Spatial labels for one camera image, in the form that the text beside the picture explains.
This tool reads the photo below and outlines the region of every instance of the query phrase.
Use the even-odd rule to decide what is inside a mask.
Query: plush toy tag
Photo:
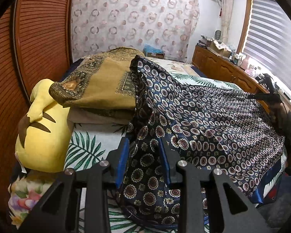
[[[20,167],[22,168],[22,173],[27,173],[25,167],[22,165],[22,163],[20,162],[17,152],[15,152],[15,158],[17,159],[18,163],[20,164]]]

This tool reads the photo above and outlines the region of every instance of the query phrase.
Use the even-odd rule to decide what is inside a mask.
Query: wooden window frame
[[[247,34],[248,26],[249,26],[251,6],[252,6],[252,0],[247,0],[246,13],[244,16],[244,26],[241,32],[241,38],[239,40],[237,53],[240,53],[244,47],[244,41],[246,39],[246,34]]]

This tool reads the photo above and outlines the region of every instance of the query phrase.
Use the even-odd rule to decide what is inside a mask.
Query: brown slatted door
[[[25,87],[30,95],[44,78],[57,81],[69,67],[66,13],[69,0],[18,0],[16,48]]]
[[[7,206],[19,119],[28,111],[10,48],[10,9],[0,19],[0,210]]]

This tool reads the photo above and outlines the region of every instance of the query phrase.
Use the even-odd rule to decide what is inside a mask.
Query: window
[[[291,91],[290,19],[275,0],[251,0],[249,10],[238,51],[258,61]]]

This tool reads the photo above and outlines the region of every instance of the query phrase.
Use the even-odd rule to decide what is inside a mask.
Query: white wall
[[[228,32],[229,46],[237,49],[241,32],[244,25],[244,16],[246,13],[247,0],[234,0],[232,19],[230,21],[230,29]]]
[[[204,34],[214,37],[216,30],[221,30],[220,9],[217,0],[198,0],[199,2],[199,19],[195,31],[191,34],[188,49],[187,63],[191,63],[195,50],[195,45],[202,39]]]

